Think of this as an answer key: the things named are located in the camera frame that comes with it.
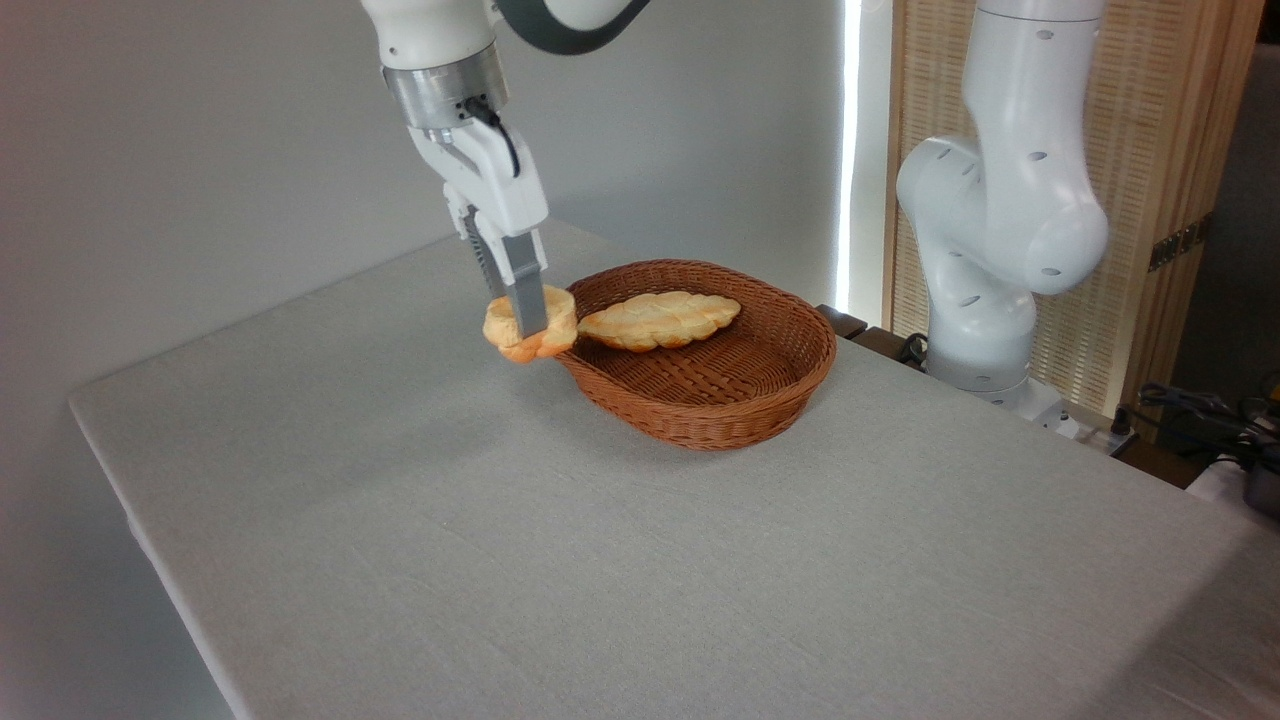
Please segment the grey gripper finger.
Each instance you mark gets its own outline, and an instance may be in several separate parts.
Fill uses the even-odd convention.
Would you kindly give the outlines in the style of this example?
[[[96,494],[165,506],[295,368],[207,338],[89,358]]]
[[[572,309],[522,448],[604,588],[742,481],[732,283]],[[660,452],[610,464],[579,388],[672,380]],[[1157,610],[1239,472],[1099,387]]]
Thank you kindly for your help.
[[[545,251],[536,229],[502,240],[509,273],[504,275],[507,299],[525,340],[548,327],[547,301],[541,272],[547,269]]]
[[[460,237],[470,243],[492,296],[511,299],[513,269],[506,249],[506,237],[480,211],[479,205],[467,200],[453,184],[444,186],[444,197],[454,228]]]

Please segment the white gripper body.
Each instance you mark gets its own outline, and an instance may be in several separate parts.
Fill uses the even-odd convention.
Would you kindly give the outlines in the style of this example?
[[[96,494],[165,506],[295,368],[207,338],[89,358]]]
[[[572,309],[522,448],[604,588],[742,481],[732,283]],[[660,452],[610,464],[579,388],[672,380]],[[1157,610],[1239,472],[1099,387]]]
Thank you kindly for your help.
[[[540,225],[549,215],[547,196],[529,146],[520,135],[481,122],[449,132],[407,128],[420,156],[445,184],[453,184],[503,236],[515,237]]]

